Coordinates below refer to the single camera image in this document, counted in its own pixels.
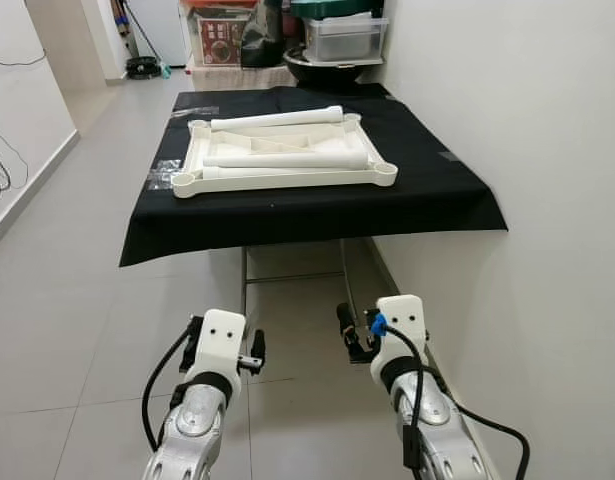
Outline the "white plastic children table top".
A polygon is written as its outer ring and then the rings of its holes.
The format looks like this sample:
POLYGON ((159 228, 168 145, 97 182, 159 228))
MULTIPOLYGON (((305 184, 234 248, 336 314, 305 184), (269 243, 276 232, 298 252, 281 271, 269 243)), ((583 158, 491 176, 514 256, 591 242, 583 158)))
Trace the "white plastic children table top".
POLYGON ((191 134, 185 150, 184 172, 173 178, 174 196, 191 198, 206 193, 256 191, 372 184, 391 187, 399 168, 388 163, 361 125, 362 116, 345 113, 342 122, 302 125, 275 125, 233 131, 215 131, 211 120, 188 123, 191 134), (207 156, 247 154, 304 154, 304 152, 365 151, 368 166, 361 173, 313 173, 297 175, 257 175, 243 178, 199 178, 207 156))

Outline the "black table cloth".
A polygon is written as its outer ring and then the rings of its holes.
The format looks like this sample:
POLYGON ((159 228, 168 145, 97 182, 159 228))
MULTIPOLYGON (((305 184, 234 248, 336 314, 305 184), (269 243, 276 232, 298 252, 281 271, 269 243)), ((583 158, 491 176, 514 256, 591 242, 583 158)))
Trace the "black table cloth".
POLYGON ((334 241, 449 230, 504 230, 493 191, 466 164, 439 155, 449 148, 383 84, 349 90, 192 91, 176 109, 219 106, 215 118, 288 113, 339 105, 361 125, 388 163, 391 187, 256 189, 178 198, 169 189, 141 189, 121 243, 121 266, 174 253, 258 244, 334 241))

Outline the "clear tape patch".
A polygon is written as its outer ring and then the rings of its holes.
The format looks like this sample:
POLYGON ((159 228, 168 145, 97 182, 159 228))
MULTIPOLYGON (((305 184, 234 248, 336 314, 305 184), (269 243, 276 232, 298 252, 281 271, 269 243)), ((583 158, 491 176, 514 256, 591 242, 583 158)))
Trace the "clear tape patch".
POLYGON ((220 113, 219 106, 199 106, 199 108, 182 108, 171 111, 171 119, 189 118, 207 120, 220 113))
POLYGON ((175 175, 184 170, 182 157, 157 157, 144 180, 144 189, 171 189, 175 175))

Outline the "black wok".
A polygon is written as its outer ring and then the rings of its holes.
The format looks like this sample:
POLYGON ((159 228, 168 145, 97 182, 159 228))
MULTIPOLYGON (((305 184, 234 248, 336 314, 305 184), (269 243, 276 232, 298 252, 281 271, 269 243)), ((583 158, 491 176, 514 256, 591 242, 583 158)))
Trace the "black wok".
POLYGON ((370 67, 374 59, 347 63, 347 61, 311 61, 304 56, 302 46, 292 47, 281 55, 285 67, 295 79, 295 86, 310 90, 343 90, 358 83, 358 78, 370 67))

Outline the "clear plastic storage box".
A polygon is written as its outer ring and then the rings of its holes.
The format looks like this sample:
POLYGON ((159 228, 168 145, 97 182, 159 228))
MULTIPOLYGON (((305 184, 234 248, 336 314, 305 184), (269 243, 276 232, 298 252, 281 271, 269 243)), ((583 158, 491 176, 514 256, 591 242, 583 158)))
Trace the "clear plastic storage box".
POLYGON ((389 19, 349 15, 307 20, 304 58, 322 64, 379 64, 389 19))

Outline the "black bag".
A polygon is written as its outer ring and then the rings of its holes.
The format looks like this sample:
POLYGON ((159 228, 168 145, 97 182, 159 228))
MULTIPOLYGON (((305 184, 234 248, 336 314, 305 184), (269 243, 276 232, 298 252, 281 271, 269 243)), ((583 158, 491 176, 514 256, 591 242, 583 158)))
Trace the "black bag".
POLYGON ((257 0, 240 41, 240 67, 270 68, 281 64, 285 49, 283 3, 284 0, 257 0))

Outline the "red printed box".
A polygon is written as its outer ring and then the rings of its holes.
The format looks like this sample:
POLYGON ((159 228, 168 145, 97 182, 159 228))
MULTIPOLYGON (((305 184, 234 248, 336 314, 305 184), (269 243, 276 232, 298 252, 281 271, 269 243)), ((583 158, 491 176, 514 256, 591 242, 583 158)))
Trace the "red printed box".
POLYGON ((239 67, 252 6, 188 6, 187 26, 197 67, 239 67))

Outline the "dark green lid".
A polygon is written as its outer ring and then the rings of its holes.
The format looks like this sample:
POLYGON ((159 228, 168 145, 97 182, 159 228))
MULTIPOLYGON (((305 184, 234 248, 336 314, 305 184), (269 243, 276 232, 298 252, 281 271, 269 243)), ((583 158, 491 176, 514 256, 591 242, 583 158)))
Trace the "dark green lid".
POLYGON ((302 19, 352 17, 361 13, 383 15, 385 0, 289 0, 290 13, 302 19))

